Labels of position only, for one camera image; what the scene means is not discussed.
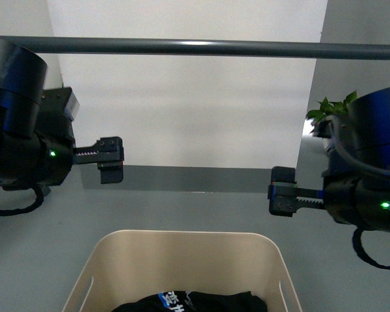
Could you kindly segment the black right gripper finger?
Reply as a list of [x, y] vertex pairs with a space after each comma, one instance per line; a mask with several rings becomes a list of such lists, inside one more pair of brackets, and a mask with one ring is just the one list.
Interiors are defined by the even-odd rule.
[[323, 191], [300, 188], [296, 169], [290, 167], [271, 169], [268, 200], [269, 213], [274, 216], [293, 217], [301, 208], [324, 210]]

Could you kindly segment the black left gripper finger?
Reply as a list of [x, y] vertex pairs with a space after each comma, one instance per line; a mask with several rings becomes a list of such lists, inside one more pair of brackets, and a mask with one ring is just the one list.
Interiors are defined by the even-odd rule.
[[123, 140], [118, 136], [100, 138], [92, 146], [73, 149], [73, 164], [96, 163], [101, 184], [123, 181], [123, 161]]

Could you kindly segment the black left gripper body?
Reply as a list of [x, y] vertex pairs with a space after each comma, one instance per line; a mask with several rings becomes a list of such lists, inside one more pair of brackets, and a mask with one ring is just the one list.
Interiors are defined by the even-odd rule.
[[0, 116], [0, 186], [57, 186], [73, 166], [72, 121], [64, 114]]

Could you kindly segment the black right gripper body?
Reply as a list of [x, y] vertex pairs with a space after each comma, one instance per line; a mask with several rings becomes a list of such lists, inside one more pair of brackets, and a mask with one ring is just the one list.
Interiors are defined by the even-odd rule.
[[340, 224], [390, 233], [390, 181], [359, 172], [327, 175], [324, 208]]

